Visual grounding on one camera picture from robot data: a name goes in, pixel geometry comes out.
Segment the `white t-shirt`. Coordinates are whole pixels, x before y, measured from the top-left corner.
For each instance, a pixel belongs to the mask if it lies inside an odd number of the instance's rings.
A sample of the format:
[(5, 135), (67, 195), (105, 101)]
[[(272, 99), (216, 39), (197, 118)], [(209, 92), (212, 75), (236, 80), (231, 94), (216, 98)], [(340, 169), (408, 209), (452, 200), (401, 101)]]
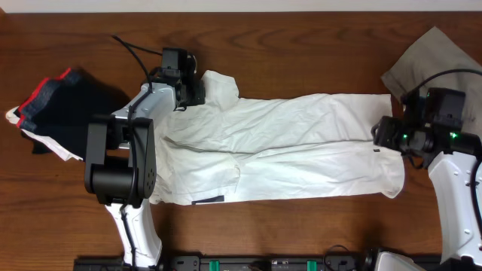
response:
[(171, 113), (155, 130), (153, 204), (393, 198), (402, 190), (401, 155), (376, 146), (371, 135), (392, 113), (389, 96), (244, 99), (232, 77), (207, 71), (202, 80), (206, 103)]

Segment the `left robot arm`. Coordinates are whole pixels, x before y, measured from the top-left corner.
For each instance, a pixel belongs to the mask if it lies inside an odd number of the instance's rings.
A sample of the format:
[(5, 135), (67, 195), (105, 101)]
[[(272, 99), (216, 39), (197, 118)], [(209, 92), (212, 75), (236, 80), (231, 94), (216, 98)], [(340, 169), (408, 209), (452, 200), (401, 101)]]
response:
[(174, 111), (202, 105), (198, 78), (144, 83), (123, 108), (88, 126), (84, 186), (112, 216), (124, 246), (119, 263), (88, 264), (91, 270), (157, 270), (162, 242), (154, 229), (149, 197), (157, 167), (154, 128)]

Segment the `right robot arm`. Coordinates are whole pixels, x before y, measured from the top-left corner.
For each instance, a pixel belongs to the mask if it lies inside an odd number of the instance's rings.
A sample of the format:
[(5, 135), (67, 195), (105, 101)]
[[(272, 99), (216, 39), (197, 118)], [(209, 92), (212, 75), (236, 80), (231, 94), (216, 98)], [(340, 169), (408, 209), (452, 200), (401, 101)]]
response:
[(374, 144), (400, 152), (428, 171), (442, 231), (441, 265), (481, 269), (481, 141), (449, 117), (384, 116), (371, 129)]

